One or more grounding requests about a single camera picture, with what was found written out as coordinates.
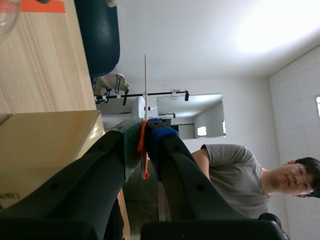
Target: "wooden table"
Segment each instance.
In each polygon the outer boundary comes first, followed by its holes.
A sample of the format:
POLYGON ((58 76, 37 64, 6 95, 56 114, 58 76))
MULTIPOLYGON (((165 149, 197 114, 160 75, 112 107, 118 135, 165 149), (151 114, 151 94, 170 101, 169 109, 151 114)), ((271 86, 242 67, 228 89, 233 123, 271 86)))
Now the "wooden table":
POLYGON ((66 13, 22 12, 0 45, 0 124, 14 113, 95 110, 73 0, 66 13))

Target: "white ceiling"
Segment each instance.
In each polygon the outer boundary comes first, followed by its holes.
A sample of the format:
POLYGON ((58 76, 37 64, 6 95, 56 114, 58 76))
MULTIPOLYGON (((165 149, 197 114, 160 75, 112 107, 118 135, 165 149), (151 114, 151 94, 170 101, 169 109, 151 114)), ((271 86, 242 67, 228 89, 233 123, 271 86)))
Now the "white ceiling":
MULTIPOLYGON (((185 101, 184 96, 172 100, 170 96, 157 97, 157 110, 159 114, 175 113, 176 118, 193 118, 206 110, 221 103, 221 94, 194 95, 185 101)), ((173 118, 172 115, 161 116, 162 119, 173 118)))
POLYGON ((129 82, 268 77, 320 44, 319 0, 119 0, 129 82))

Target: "screw hole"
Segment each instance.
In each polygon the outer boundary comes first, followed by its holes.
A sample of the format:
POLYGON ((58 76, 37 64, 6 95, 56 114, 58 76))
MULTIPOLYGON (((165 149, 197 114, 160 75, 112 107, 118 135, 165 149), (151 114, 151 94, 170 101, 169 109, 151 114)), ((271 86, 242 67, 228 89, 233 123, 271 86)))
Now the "screw hole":
POLYGON ((196 189, 197 189, 198 191, 200 191, 200 192, 203 192, 204 190, 206 190, 205 186, 203 186, 203 185, 198 185, 198 186, 196 186, 196 189))
POLYGON ((60 187, 60 184, 59 183, 54 183, 54 184, 52 184, 51 186, 50 186, 50 188, 52 189, 52 190, 56 190, 56 189, 58 189, 60 187))

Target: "blue gripper pad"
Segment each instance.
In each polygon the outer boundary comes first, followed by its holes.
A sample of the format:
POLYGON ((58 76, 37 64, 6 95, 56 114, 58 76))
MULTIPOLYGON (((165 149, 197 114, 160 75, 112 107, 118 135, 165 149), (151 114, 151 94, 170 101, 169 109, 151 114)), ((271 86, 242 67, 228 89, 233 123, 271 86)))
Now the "blue gripper pad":
POLYGON ((178 132, 171 127, 164 125, 159 118, 148 120, 146 125, 144 142, 147 146, 146 151, 155 170, 156 178, 161 182, 159 163, 158 163, 158 144, 159 140, 167 136, 178 136, 178 132))

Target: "white tiled wall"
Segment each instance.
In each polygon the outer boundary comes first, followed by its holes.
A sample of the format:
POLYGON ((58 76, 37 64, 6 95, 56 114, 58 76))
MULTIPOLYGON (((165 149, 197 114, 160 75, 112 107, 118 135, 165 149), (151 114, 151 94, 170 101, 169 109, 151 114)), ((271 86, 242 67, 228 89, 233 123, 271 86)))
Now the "white tiled wall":
MULTIPOLYGON (((269 78, 279 159, 320 159, 320 47, 269 78)), ((320 239, 320 199, 285 196, 291 240, 320 239)))

